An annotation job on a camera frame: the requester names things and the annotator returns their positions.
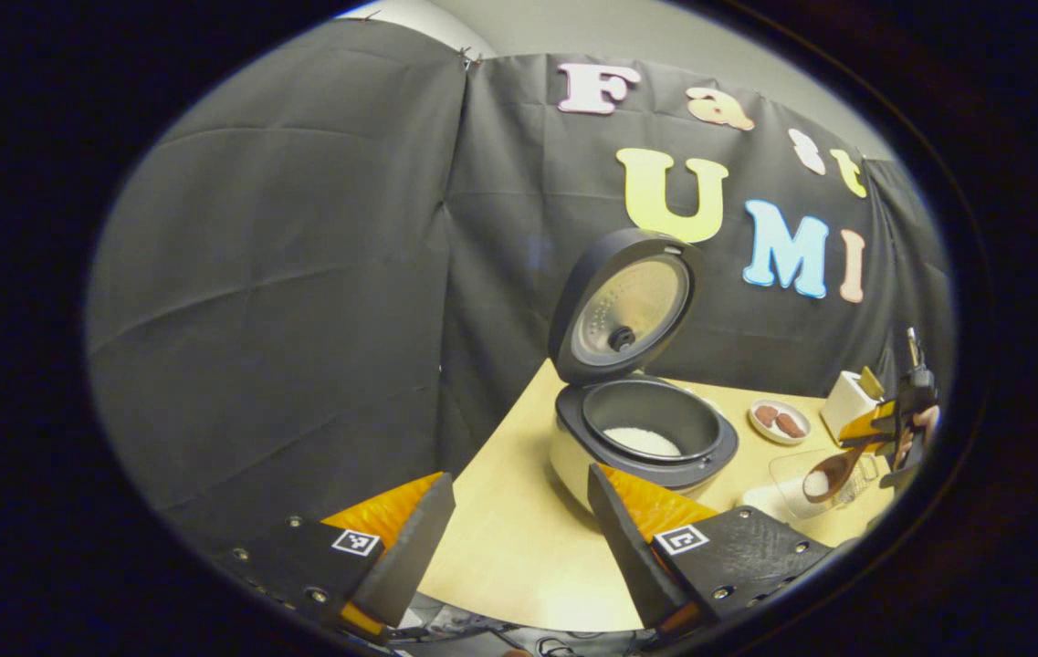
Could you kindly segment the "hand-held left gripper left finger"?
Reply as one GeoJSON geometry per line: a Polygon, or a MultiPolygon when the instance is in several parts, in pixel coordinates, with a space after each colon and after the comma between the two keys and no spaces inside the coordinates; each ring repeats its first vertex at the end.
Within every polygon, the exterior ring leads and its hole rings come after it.
{"type": "Polygon", "coordinates": [[[285,516],[213,562],[315,627],[384,640],[404,620],[455,508],[452,475],[424,475],[327,518],[285,516]]]}

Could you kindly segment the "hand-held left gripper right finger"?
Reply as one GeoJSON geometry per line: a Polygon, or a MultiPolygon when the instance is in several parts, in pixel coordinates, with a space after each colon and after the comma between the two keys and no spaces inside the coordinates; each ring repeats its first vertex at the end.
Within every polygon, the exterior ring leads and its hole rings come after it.
{"type": "Polygon", "coordinates": [[[680,639],[764,607],[832,548],[756,507],[719,512],[592,463],[588,504],[644,627],[680,639]]]}

